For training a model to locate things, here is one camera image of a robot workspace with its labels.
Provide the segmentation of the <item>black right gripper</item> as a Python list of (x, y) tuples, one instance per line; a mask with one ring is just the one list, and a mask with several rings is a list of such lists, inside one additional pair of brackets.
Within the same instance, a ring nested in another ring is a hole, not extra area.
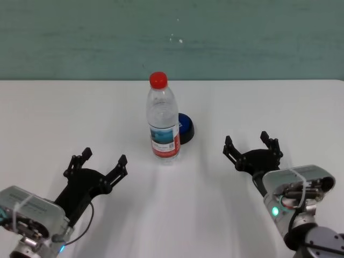
[(279, 170), (283, 153), (277, 138), (270, 138), (266, 131), (262, 131), (260, 139), (268, 149), (256, 149), (241, 154), (233, 145), (229, 135), (225, 138), (223, 154), (234, 164), (237, 171), (246, 172), (252, 176), (252, 182), (264, 197), (267, 194), (263, 185), (263, 176), (270, 171)]

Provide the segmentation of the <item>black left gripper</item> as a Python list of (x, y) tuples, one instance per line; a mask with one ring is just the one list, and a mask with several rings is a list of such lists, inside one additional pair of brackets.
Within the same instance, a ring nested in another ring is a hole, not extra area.
[(95, 170), (82, 168), (92, 156), (90, 147), (84, 149), (81, 155), (73, 155), (63, 175), (68, 179), (67, 186), (62, 190), (56, 205), (61, 207), (70, 225), (75, 225), (81, 215), (99, 195), (108, 195), (113, 187), (127, 176), (127, 157), (122, 155), (117, 165), (107, 174), (103, 175)]

